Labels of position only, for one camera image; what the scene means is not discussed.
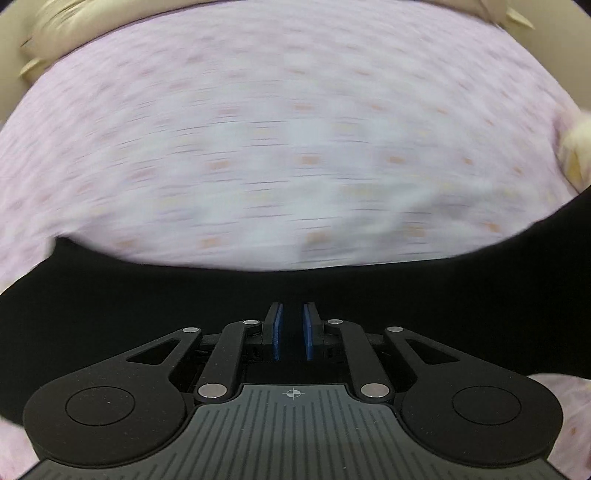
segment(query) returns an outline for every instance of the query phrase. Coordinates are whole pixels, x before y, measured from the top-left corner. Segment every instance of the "ribbed surface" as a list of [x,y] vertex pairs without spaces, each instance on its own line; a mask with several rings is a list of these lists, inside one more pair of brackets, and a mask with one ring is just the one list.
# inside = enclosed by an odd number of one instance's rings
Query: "ribbed surface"
[[199,408],[187,429],[149,459],[83,470],[46,461],[27,480],[550,480],[537,460],[508,469],[452,464],[415,444],[388,407],[342,385],[247,385],[226,404]]

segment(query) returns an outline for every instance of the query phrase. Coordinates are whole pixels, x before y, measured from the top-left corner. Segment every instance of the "crosshair marking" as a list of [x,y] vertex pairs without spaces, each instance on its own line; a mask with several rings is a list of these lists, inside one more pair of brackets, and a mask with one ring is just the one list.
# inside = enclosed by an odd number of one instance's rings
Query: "crosshair marking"
[[292,388],[291,390],[288,390],[287,392],[284,393],[284,395],[287,395],[292,400],[295,400],[297,397],[299,397],[300,395],[303,395],[303,394],[304,394],[303,392],[296,390],[295,388]]

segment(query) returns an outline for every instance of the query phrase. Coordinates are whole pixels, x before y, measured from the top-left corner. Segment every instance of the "black fabric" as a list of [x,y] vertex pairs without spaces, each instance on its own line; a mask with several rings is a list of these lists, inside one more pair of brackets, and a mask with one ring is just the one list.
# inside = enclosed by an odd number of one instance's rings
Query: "black fabric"
[[44,383],[196,325],[285,303],[284,352],[303,358],[301,304],[378,333],[399,325],[522,374],[591,378],[591,190],[524,233],[459,257],[249,273],[139,265],[56,239],[0,296],[0,415],[21,422]]

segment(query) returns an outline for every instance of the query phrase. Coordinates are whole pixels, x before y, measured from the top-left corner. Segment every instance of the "bed sheet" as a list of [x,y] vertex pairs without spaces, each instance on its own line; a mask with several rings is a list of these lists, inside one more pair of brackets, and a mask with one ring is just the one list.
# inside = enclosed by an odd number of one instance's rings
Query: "bed sheet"
[[56,235],[253,270],[423,260],[576,192],[568,94],[506,32],[412,1],[248,0],[114,31],[0,132],[0,283]]

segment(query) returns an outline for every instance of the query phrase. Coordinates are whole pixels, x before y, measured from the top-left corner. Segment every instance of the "beige fabric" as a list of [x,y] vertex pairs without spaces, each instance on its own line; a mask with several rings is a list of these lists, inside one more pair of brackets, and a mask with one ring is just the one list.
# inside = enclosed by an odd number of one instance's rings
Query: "beige fabric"
[[44,0],[15,0],[0,13],[0,127],[15,109],[29,84],[20,76],[29,60],[20,46]]
[[55,61],[122,25],[214,0],[47,0],[39,10],[27,50]]
[[487,22],[500,24],[506,16],[506,0],[428,0],[455,10],[476,15]]
[[[127,4],[128,0],[119,1]],[[43,3],[14,0],[0,13],[0,127],[29,87],[20,73],[32,58],[20,47],[30,37],[31,19]],[[508,22],[506,30],[581,107],[591,109],[591,18],[572,0],[509,0],[509,4],[530,20],[535,30],[515,22]]]
[[558,163],[579,192],[591,186],[591,114],[583,113],[560,138]]

